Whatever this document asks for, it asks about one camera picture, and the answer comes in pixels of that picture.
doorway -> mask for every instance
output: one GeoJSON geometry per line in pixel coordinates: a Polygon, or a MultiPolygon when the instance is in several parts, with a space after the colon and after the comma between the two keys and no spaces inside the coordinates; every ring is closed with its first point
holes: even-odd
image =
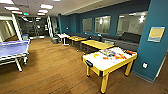
{"type": "Polygon", "coordinates": [[[22,35],[27,34],[30,38],[44,38],[49,36],[47,18],[19,17],[19,25],[22,35]]]}

blue ping pong table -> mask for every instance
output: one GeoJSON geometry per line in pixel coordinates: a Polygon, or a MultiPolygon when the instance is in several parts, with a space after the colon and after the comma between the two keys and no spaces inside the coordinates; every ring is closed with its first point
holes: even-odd
{"type": "Polygon", "coordinates": [[[22,71],[19,60],[23,58],[24,64],[26,64],[29,43],[30,40],[0,43],[0,65],[15,62],[19,71],[22,71]]]}

ceiling light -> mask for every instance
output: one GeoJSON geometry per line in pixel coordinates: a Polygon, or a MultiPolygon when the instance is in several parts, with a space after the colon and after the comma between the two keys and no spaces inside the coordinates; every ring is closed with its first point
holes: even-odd
{"type": "Polygon", "coordinates": [[[120,18],[123,18],[124,16],[119,16],[120,18]]]}
{"type": "Polygon", "coordinates": [[[4,8],[6,8],[7,10],[19,10],[19,8],[17,7],[4,7],[4,8]]]}
{"type": "Polygon", "coordinates": [[[136,13],[130,13],[129,15],[135,15],[136,13]]]}
{"type": "Polygon", "coordinates": [[[41,19],[40,17],[37,17],[36,19],[41,19]]]}
{"type": "Polygon", "coordinates": [[[53,1],[61,1],[61,0],[53,0],[53,1]]]}
{"type": "Polygon", "coordinates": [[[12,13],[22,14],[22,12],[20,12],[20,11],[12,11],[12,13]]]}
{"type": "Polygon", "coordinates": [[[37,15],[45,15],[45,13],[37,13],[37,15]]]}
{"type": "Polygon", "coordinates": [[[47,13],[47,12],[48,12],[48,10],[39,10],[38,12],[47,13]]]}
{"type": "Polygon", "coordinates": [[[108,18],[107,16],[103,17],[103,18],[108,18]]]}
{"type": "Polygon", "coordinates": [[[14,4],[12,0],[0,0],[0,3],[4,3],[4,4],[14,4]]]}
{"type": "Polygon", "coordinates": [[[52,9],[52,8],[53,8],[52,5],[45,5],[45,4],[41,4],[40,7],[41,7],[41,8],[46,8],[46,9],[52,9]]]}

brown carpet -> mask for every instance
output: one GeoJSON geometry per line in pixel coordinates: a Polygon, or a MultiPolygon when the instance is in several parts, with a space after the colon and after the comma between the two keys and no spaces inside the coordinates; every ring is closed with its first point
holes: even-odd
{"type": "MultiPolygon", "coordinates": [[[[0,94],[100,94],[101,77],[91,71],[86,76],[82,51],[75,47],[52,44],[50,38],[31,40],[27,66],[21,61],[0,66],[0,94]]],[[[168,94],[168,60],[154,84],[132,74],[126,67],[109,75],[106,94],[168,94]]]]}

window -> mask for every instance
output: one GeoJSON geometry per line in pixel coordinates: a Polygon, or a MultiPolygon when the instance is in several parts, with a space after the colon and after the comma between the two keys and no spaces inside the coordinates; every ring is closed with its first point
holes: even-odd
{"type": "Polygon", "coordinates": [[[83,19],[83,31],[91,32],[92,31],[92,18],[83,19]]]}
{"type": "Polygon", "coordinates": [[[116,35],[121,36],[124,32],[142,35],[146,16],[147,11],[120,14],[116,35]]]}
{"type": "Polygon", "coordinates": [[[95,33],[108,34],[110,28],[110,16],[97,17],[95,19],[95,33]]]}

